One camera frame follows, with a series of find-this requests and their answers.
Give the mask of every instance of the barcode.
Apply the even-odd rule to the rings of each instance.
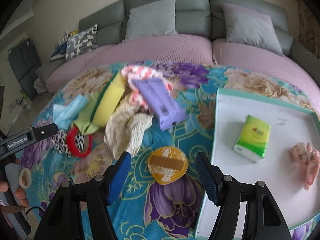
[[[165,108],[165,106],[160,106],[160,111],[165,115],[168,114],[168,110]]]

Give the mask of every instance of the red bangle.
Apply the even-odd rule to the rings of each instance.
[[[79,131],[78,127],[76,127],[76,126],[72,127],[70,129],[70,131],[68,132],[66,141],[67,141],[67,145],[68,145],[69,151],[71,152],[71,154],[74,157],[84,158],[91,152],[93,136],[92,135],[88,135],[89,146],[88,146],[87,151],[82,153],[82,152],[79,151],[78,147],[76,146],[75,137],[76,137],[78,131]]]

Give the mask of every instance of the green and yellow tissue pack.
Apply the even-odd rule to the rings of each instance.
[[[266,153],[271,126],[248,115],[234,150],[243,157],[258,163]]]

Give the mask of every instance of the patterned curtain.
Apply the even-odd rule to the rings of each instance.
[[[302,0],[298,0],[298,8],[299,41],[317,58],[320,58],[320,26]]]

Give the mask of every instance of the purple package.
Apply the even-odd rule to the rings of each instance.
[[[161,131],[187,119],[187,111],[171,97],[160,78],[135,79],[132,82],[155,113]]]

